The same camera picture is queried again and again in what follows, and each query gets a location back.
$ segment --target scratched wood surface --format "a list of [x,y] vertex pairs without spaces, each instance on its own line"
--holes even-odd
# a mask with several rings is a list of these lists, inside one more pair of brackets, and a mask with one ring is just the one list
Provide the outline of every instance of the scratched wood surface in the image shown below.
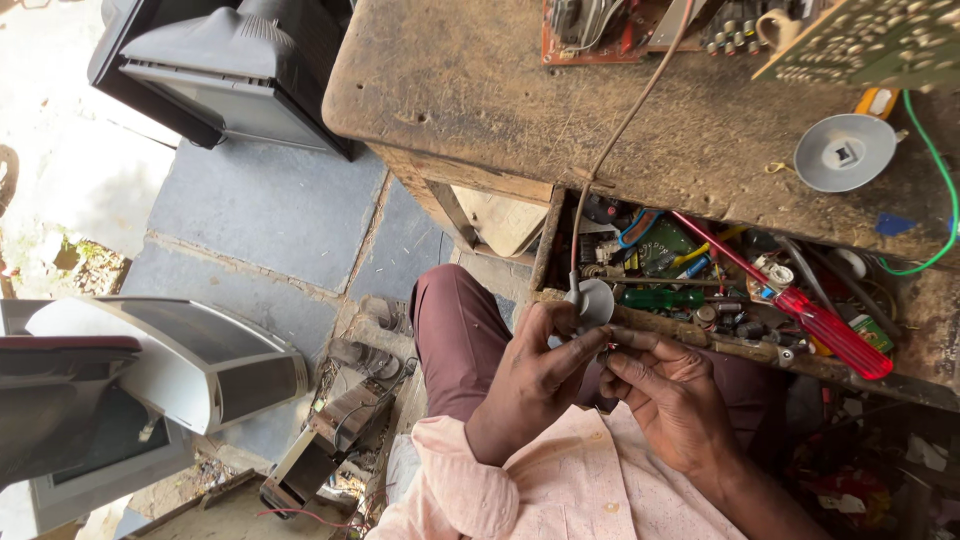
[[[575,184],[656,67],[540,65],[540,3],[362,0],[324,98],[335,132],[481,169]],[[681,53],[613,148],[601,192],[730,223],[758,225],[899,258],[927,258],[946,241],[949,202],[923,143],[909,136],[882,177],[843,194],[813,191],[770,161],[791,161],[817,121],[852,110],[859,91],[751,82],[756,57]],[[944,153],[960,146],[956,100],[915,92]],[[913,132],[898,108],[896,129]],[[919,225],[874,232],[881,212]],[[960,251],[942,259],[960,269]]]

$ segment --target light pink shirt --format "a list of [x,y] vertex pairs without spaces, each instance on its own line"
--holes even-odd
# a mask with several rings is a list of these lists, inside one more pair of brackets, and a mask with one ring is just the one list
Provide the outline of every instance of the light pink shirt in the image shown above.
[[572,406],[503,468],[477,463],[464,423],[420,420],[422,466],[367,536],[380,538],[743,539],[647,444],[630,409]]

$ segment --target green circuit board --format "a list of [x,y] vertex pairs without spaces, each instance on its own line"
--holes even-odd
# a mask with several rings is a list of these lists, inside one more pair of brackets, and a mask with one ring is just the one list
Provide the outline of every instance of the green circuit board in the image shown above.
[[842,0],[754,79],[960,86],[960,0]]

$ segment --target green wire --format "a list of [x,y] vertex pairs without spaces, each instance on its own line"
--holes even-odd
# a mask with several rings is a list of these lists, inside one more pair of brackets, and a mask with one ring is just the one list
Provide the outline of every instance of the green wire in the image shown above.
[[944,180],[947,181],[947,189],[950,191],[950,204],[953,206],[953,227],[950,231],[950,239],[947,241],[947,245],[940,250],[937,255],[933,256],[927,262],[921,264],[916,268],[911,268],[909,270],[894,270],[887,265],[887,261],[884,258],[880,258],[880,264],[883,265],[883,269],[887,272],[890,272],[894,276],[906,276],[908,274],[915,274],[917,272],[923,271],[928,268],[934,262],[940,260],[946,252],[950,251],[950,248],[953,247],[953,244],[957,239],[957,226],[960,225],[960,202],[957,201],[957,190],[953,186],[953,179],[950,178],[950,173],[947,171],[947,166],[944,165],[943,160],[940,159],[940,153],[937,152],[937,147],[933,145],[933,141],[930,140],[930,136],[924,131],[924,126],[920,123],[920,120],[917,119],[917,115],[913,112],[913,105],[910,103],[910,92],[908,90],[903,91],[903,106],[906,107],[907,114],[910,115],[910,119],[913,120],[913,125],[917,127],[917,133],[920,134],[920,137],[923,138],[926,143],[926,147],[930,149],[930,153],[933,154],[933,160],[937,163],[937,168],[940,169],[940,174],[944,175]]

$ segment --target red wire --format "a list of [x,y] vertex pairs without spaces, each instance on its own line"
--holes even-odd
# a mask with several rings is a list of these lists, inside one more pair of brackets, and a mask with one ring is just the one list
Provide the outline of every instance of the red wire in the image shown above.
[[273,509],[270,509],[270,510],[264,510],[264,511],[262,511],[262,512],[257,512],[256,517],[260,517],[260,516],[262,516],[263,514],[274,514],[274,513],[277,513],[277,512],[296,512],[296,513],[298,513],[298,514],[306,514],[306,515],[310,516],[311,518],[319,521],[320,523],[322,523],[322,524],[324,524],[324,525],[329,525],[329,526],[331,526],[331,527],[336,527],[336,528],[356,527],[355,525],[352,525],[352,524],[349,524],[349,523],[340,523],[340,524],[330,523],[330,522],[328,522],[327,520],[325,520],[324,518],[318,516],[317,514],[315,514],[315,513],[313,513],[313,512],[310,512],[310,511],[307,511],[307,510],[298,510],[298,509],[296,509],[296,508],[273,508]]

